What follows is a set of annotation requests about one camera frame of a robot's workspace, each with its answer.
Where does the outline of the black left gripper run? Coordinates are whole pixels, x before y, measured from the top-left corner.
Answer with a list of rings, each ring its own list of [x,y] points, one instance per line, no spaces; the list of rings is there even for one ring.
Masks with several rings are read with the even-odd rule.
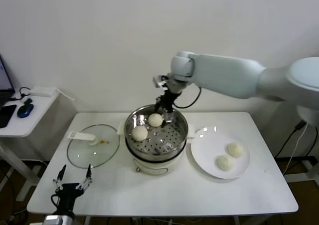
[[[59,198],[57,208],[59,210],[73,210],[75,201],[81,197],[92,183],[91,164],[89,164],[85,179],[80,183],[66,183],[62,184],[62,179],[66,170],[66,164],[59,171],[56,179],[53,179],[55,191]]]

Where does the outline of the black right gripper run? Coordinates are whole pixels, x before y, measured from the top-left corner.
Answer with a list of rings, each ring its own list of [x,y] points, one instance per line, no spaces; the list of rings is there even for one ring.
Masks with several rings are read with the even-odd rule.
[[[162,114],[162,124],[161,128],[164,128],[166,124],[171,123],[173,121],[174,112],[172,111],[174,101],[181,95],[181,93],[172,93],[170,90],[165,90],[164,94],[157,97],[156,104],[155,104],[155,110],[154,112],[157,113],[159,108],[162,108],[163,114]]]

